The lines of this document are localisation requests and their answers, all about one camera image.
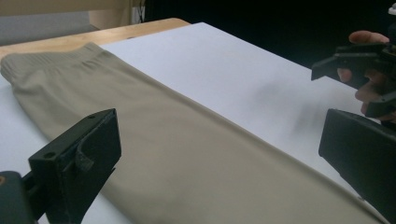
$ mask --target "dark background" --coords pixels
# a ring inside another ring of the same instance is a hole
[[[387,35],[396,21],[396,16],[388,14],[393,3],[146,0],[145,21],[202,21],[311,68],[334,54],[337,46],[349,45],[347,37],[353,31]]]

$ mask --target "white table surface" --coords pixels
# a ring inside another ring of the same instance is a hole
[[[310,69],[202,22],[101,47],[356,194],[318,155],[329,108],[361,113],[354,89],[327,77],[311,81]],[[0,127],[0,171],[27,174],[27,159],[48,141],[3,77]],[[83,223],[130,221],[99,195]]]

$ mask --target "elastic waistband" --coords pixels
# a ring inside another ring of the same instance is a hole
[[[1,74],[9,82],[12,74],[26,73],[36,69],[81,63],[104,52],[94,43],[67,52],[11,53],[1,61]]]

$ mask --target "beige pants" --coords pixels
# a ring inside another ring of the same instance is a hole
[[[49,140],[117,109],[122,156],[102,193],[134,223],[381,223],[328,178],[94,44],[11,54],[1,68]]]

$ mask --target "wooden table edge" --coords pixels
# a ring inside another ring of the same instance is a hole
[[[101,31],[88,32],[79,35],[67,35],[45,40],[37,40],[21,44],[0,47],[0,61],[10,53],[32,53],[43,51],[69,51],[78,49],[89,42],[97,45],[112,43],[141,35],[150,35],[190,25],[178,18],[159,21],[149,21],[135,25],[121,26]]]

